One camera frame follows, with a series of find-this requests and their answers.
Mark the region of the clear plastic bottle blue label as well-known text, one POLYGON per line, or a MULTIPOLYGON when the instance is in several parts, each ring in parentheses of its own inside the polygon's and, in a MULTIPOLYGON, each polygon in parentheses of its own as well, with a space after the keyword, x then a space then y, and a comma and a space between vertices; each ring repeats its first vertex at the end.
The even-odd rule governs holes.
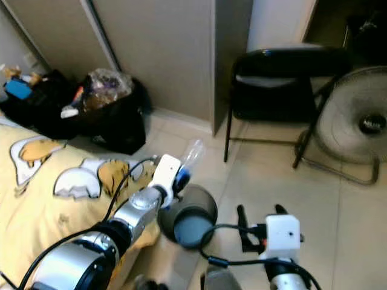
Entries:
POLYGON ((180 177, 182 176, 192 177, 194 169, 199 163, 199 160, 205 155, 205 152, 206 146, 203 140, 193 139, 189 143, 186 153, 181 159, 181 166, 177 173, 175 184, 180 183, 180 177))

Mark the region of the round grey trash bin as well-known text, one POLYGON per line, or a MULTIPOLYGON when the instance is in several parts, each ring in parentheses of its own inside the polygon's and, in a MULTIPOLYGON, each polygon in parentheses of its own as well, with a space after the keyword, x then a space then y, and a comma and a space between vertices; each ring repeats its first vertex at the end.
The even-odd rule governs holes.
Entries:
POLYGON ((205 232, 215 226, 218 206, 204 186, 191 184, 181 193, 182 197, 158 211, 157 223, 169 240, 185 249, 196 249, 205 232))

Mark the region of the black bag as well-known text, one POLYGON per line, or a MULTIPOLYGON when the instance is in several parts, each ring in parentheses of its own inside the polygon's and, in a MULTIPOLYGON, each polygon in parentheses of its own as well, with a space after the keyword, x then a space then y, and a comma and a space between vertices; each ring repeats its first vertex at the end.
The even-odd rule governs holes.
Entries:
POLYGON ((85 77, 74 82, 58 70, 46 75, 12 76, 7 81, 24 80, 33 93, 24 100, 6 94, 6 99, 0 102, 1 111, 11 121, 47 137, 85 137, 108 151, 128 155, 137 152, 146 143, 143 109, 148 98, 144 86, 134 78, 135 91, 127 97, 99 110, 61 119, 62 108, 72 102, 85 77))

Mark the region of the orange yellow cartoon blanket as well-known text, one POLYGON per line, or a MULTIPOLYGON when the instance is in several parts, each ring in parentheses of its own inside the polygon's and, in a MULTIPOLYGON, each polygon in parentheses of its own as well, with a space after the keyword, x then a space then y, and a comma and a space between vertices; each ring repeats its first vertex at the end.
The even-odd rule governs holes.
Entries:
POLYGON ((28 263, 47 246, 99 223, 120 175, 131 177, 116 207, 147 186, 155 168, 153 162, 0 125, 0 272, 19 284, 28 263))

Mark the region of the black folding chair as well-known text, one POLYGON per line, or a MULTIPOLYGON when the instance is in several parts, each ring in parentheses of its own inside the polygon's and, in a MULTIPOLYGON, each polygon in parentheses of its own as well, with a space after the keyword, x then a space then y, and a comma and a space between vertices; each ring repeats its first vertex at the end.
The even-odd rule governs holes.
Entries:
POLYGON ((345 50, 307 46, 264 48, 244 53, 230 77, 223 161, 232 143, 293 146, 297 168, 317 127, 320 112, 334 83, 353 67, 345 50), (240 138, 232 135, 234 119, 268 123, 306 124, 297 141, 240 138))

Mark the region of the round floor fan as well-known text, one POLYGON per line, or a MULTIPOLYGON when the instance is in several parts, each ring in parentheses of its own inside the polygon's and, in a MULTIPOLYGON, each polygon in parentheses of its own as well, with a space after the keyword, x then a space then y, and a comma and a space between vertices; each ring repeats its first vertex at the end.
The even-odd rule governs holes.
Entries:
POLYGON ((299 136, 294 154, 294 169, 306 163, 356 184, 376 184, 380 166, 387 163, 387 65, 360 67, 338 79, 316 121, 299 136), (371 176, 359 179, 304 157, 311 141, 337 160, 369 165, 371 176))

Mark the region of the crumpled clear plastic bag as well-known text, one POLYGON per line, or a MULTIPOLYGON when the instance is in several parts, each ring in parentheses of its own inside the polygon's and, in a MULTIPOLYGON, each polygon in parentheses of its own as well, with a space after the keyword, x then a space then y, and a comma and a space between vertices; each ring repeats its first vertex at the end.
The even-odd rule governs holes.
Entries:
POLYGON ((75 91, 72 102, 60 112, 61 119, 74 118, 99 110, 135 91, 135 81, 130 75, 112 69, 97 68, 86 75, 75 91))

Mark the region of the grey sliding door wardrobe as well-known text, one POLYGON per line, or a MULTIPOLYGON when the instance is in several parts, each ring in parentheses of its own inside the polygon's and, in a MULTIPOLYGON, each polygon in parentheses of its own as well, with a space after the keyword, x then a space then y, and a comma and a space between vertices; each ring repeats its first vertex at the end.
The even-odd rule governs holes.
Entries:
POLYGON ((215 134, 236 58, 246 52, 253 0, 1 0, 42 66, 80 79, 128 74, 151 105, 215 134))

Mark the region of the small blue packet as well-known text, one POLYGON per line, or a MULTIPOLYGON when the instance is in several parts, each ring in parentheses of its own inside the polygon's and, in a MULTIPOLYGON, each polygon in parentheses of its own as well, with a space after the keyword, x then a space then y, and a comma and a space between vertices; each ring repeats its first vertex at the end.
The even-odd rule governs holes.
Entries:
POLYGON ((33 89, 28 83, 20 79, 7 81, 4 85, 4 91, 9 97, 16 97, 20 100, 27 99, 33 93, 33 89))

